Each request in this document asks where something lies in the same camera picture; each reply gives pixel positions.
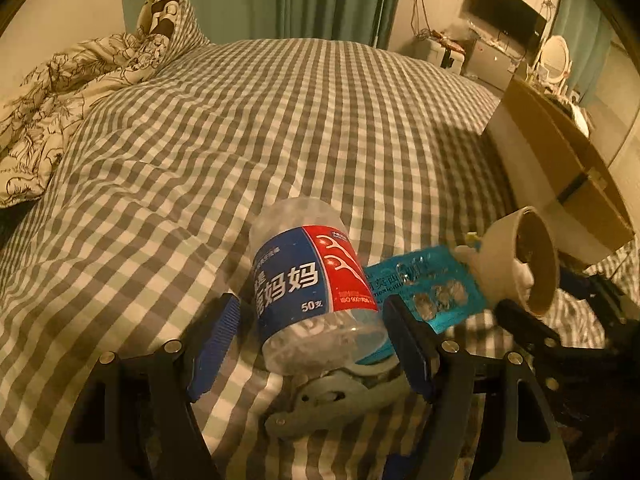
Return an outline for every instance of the blue packet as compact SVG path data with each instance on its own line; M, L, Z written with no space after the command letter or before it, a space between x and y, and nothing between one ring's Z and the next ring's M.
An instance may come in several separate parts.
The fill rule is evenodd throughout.
M379 312L388 296L399 294L415 319L429 323L438 334L486 308L473 277L446 246L393 256L365 267L364 273ZM373 364L393 353L387 339L358 364Z

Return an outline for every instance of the cardboard box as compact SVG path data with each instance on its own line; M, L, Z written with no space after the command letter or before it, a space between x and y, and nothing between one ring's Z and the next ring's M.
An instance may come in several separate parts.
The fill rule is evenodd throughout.
M511 80L487 124L518 208L532 205L559 251L598 263L632 239L632 223L606 165L573 121L522 79Z

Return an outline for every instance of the blue label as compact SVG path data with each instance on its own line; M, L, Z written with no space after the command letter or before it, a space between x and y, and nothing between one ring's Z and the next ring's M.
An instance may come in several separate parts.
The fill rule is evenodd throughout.
M331 311L322 261L302 227L265 243L252 270L262 343L289 325Z

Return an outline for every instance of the white mirror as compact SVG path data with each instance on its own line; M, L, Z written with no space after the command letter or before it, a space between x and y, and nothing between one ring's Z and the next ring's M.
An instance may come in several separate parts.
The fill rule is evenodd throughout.
M546 82L556 84L562 81L569 70L569 47L562 36L552 36L546 40L540 53L540 65L547 71Z

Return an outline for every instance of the plastic bottle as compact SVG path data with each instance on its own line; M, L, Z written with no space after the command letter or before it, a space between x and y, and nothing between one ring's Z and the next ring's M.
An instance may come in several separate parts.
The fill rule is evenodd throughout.
M289 198L249 231L258 333L268 370L316 375L354 363L386 341L364 272L335 209Z

